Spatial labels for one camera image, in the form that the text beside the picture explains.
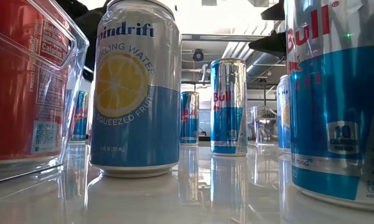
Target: spindrift can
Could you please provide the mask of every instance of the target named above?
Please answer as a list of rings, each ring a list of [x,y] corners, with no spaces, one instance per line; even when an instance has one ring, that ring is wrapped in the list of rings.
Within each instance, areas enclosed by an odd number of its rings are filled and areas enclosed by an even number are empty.
[[[212,62],[210,69],[212,152],[223,156],[245,156],[248,142],[245,61],[221,58]]]
[[[291,152],[291,115],[289,104],[289,79],[288,75],[281,76],[276,88],[277,122],[278,122],[278,147]]]
[[[293,182],[374,210],[374,0],[285,4]]]
[[[91,163],[149,177],[179,160],[180,32],[158,1],[113,0],[98,24]]]
[[[71,141],[86,141],[87,135],[87,111],[88,111],[88,92],[79,91],[76,110],[74,116],[73,133],[70,136]]]
[[[180,143],[199,143],[199,94],[197,92],[181,93]]]

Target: yellow lemon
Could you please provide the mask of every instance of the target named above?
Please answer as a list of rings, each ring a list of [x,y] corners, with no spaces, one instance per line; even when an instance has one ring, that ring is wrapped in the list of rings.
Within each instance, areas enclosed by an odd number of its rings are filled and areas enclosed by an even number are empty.
[[[286,103],[284,105],[284,108],[282,109],[283,111],[283,118],[284,118],[284,123],[286,126],[289,126],[291,124],[291,115],[290,115],[290,107],[289,107],[289,103]]]
[[[128,114],[145,99],[147,86],[147,74],[139,60],[127,53],[109,54],[98,68],[96,107],[110,117]]]

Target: spindrift logo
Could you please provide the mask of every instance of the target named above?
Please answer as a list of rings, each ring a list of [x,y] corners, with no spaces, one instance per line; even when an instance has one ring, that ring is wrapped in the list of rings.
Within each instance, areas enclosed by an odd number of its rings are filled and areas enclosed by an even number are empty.
[[[141,25],[139,22],[137,26],[127,26],[126,22],[122,22],[120,26],[115,28],[104,27],[104,30],[98,34],[98,45],[102,39],[114,35],[143,35],[146,37],[155,37],[155,28],[151,24]]]

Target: glossy table surface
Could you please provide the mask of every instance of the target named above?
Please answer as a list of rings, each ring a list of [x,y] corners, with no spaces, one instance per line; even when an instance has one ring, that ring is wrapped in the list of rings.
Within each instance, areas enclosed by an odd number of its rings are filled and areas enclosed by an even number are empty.
[[[88,156],[72,144],[63,167],[0,183],[0,223],[374,223],[301,194],[276,147],[218,157],[183,146],[171,172],[145,179],[103,177]]]

